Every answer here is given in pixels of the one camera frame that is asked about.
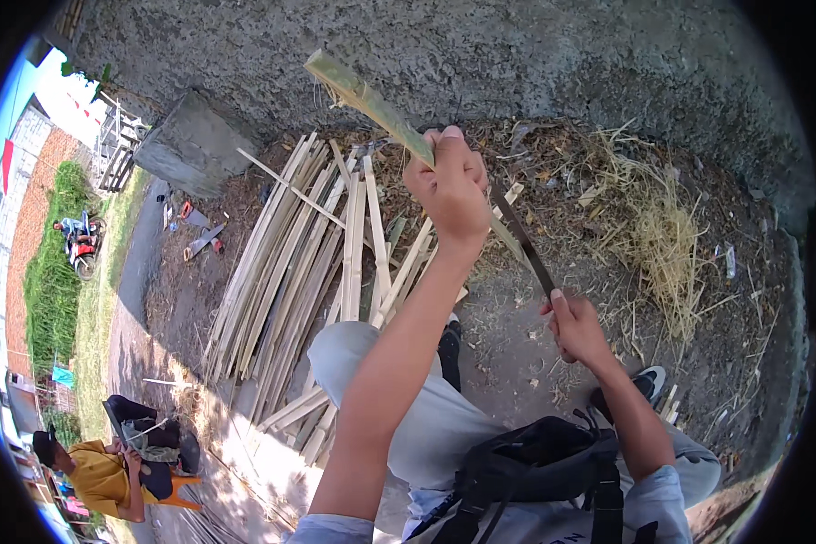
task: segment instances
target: machete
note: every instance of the machete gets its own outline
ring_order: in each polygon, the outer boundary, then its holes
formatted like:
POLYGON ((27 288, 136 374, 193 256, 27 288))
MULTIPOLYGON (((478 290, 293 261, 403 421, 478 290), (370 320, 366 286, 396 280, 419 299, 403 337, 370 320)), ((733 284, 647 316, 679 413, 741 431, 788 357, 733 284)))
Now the machete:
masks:
MULTIPOLYGON (((502 190, 499 189, 499 186, 496 185, 496 182, 490 181, 490 191, 492 193, 492 200, 502 212, 502 219, 508 223, 508 230, 511 231, 511 234, 513 234, 514 238, 516 238, 520 243, 520 247, 523 248, 523 253, 525 253, 526 259, 529 261, 529 264, 532 266, 532 269, 535 272, 535 276, 541 283, 541 288, 544 289, 544 297, 549 302, 550 292, 556 287, 553 279, 550 277, 550 273, 547 271, 544 263, 541 262, 541 257, 539 257, 535 252, 535 248, 532 245, 532 240, 530 240, 529 235, 525 233, 523 225, 520 224, 520 221, 517 219, 514 211, 511 210, 511 205, 507 200, 505 200, 505 195, 502 193, 502 190)), ((556 345, 559 345, 559 338, 556 338, 556 345)), ((566 363, 575 362, 575 358, 570 354, 565 353, 561 347, 559 348, 559 354, 562 356, 562 359, 566 361, 566 363)))

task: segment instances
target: person on motorcycle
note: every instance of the person on motorcycle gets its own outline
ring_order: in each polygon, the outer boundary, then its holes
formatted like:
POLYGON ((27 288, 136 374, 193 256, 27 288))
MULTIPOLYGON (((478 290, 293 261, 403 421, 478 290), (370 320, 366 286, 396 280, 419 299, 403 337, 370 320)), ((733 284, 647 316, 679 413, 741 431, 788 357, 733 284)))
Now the person on motorcycle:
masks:
POLYGON ((60 221, 55 221, 54 224, 51 225, 55 231, 63 232, 63 235, 66 238, 69 238, 72 235, 76 235, 76 242, 81 243, 88 243, 90 245, 97 244, 97 237, 96 236, 89 236, 88 234, 84 233, 84 223, 79 221, 78 219, 73 218, 63 218, 60 221))

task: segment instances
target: motorcycle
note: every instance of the motorcycle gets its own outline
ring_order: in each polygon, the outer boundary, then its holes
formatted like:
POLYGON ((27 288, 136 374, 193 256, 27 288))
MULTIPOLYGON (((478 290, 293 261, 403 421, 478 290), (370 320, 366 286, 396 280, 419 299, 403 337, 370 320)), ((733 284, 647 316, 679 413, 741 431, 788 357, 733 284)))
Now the motorcycle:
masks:
POLYGON ((68 255, 69 265, 76 271, 76 275, 82 281, 90 281, 94 277, 94 267, 97 263, 97 248, 102 239, 100 234, 105 228, 102 219, 91 219, 87 216, 87 210, 82 212, 83 234, 90 237, 97 237, 97 242, 92 244, 89 239, 84 242, 78 241, 77 233, 67 236, 64 252, 68 255))

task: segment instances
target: plastic chair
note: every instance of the plastic chair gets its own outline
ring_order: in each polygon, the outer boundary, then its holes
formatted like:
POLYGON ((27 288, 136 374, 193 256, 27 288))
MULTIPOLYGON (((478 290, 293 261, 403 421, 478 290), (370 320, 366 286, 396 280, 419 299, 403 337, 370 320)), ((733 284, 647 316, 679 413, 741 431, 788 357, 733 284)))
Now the plastic chair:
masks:
POLYGON ((191 502, 190 500, 185 500, 179 497, 178 488, 187 484, 201 483, 203 479, 199 476, 178 476, 174 471, 172 471, 172 468, 170 468, 170 472, 172 472, 172 495, 160 500, 157 504, 181 506, 182 508, 189 508, 191 510, 196 510, 197 512, 202 510, 203 505, 196 504, 196 502, 191 502))

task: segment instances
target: right hand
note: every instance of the right hand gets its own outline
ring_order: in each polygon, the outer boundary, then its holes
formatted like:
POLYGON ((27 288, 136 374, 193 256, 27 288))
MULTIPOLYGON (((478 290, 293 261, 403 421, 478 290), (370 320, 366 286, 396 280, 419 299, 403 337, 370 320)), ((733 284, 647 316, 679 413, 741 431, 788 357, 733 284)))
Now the right hand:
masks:
POLYGON ((130 446, 124 446, 121 448, 121 453, 124 456, 124 462, 127 463, 127 468, 130 470, 131 475, 136 476, 141 470, 141 457, 139 456, 139 452, 130 446))
POLYGON ((443 132, 427 131, 424 138, 435 148, 435 171, 412 157, 403 180, 435 224, 439 244, 446 246, 447 253, 471 255, 473 263, 490 230, 492 215, 486 199, 484 159, 469 149, 457 126, 443 132))
POLYGON ((598 324, 593 303, 583 297, 567 297, 560 289, 550 293, 550 302, 541 315, 553 312, 550 330, 554 332, 559 351, 578 359, 591 371, 612 359, 605 333, 598 324))

